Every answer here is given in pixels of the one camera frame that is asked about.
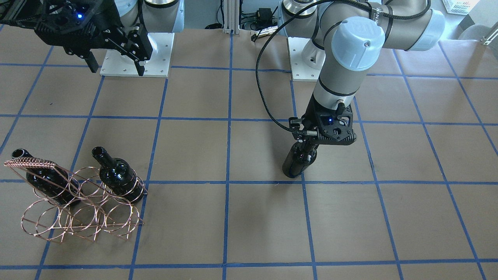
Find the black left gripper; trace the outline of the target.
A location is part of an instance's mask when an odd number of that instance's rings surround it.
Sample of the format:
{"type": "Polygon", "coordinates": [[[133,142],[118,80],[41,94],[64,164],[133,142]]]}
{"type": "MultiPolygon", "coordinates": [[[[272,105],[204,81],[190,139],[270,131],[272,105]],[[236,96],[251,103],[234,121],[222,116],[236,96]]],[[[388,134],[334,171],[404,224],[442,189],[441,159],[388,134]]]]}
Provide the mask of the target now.
{"type": "Polygon", "coordinates": [[[316,156],[319,146],[319,138],[322,135],[323,122],[321,117],[323,115],[323,107],[319,104],[316,98],[312,95],[307,105],[306,112],[301,118],[290,117],[289,124],[293,130],[301,130],[316,132],[316,135],[310,134],[295,134],[296,142],[289,151],[290,156],[316,156]]]}

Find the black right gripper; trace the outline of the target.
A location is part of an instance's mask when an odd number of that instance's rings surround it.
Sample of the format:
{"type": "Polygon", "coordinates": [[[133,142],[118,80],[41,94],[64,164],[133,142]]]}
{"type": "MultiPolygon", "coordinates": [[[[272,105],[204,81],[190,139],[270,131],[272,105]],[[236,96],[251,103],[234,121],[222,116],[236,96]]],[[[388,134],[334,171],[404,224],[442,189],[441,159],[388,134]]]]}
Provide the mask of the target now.
{"type": "Polygon", "coordinates": [[[98,62],[92,49],[114,49],[135,62],[137,74],[145,73],[145,61],[152,55],[152,45],[143,24],[135,24],[129,30],[123,25],[113,0],[102,0],[96,13],[81,25],[67,30],[50,30],[47,26],[35,29],[35,34],[48,45],[61,46],[67,54],[85,59],[92,73],[98,70],[98,62]]]}

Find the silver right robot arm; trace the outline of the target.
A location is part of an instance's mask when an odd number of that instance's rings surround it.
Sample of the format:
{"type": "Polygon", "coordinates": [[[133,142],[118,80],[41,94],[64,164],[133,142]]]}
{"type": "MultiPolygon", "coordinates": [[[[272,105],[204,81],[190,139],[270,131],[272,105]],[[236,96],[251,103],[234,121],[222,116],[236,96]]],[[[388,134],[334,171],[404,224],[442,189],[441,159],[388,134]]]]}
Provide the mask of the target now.
{"type": "Polygon", "coordinates": [[[102,76],[167,78],[183,0],[47,0],[35,27],[102,76]]]}

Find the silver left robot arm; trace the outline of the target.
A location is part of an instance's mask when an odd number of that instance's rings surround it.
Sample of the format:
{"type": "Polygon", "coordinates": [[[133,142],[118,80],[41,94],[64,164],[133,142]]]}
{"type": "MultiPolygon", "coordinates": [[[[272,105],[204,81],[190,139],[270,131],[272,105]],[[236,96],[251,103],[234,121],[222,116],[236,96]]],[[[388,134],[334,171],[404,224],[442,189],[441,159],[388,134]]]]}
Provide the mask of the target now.
{"type": "Polygon", "coordinates": [[[308,135],[296,135],[290,156],[311,161],[319,145],[350,145],[351,102],[382,49],[425,51],[441,38],[445,17],[427,0],[344,2],[311,6],[311,0],[282,0],[279,25],[287,37],[311,39],[324,62],[306,112],[292,118],[308,135]]]}

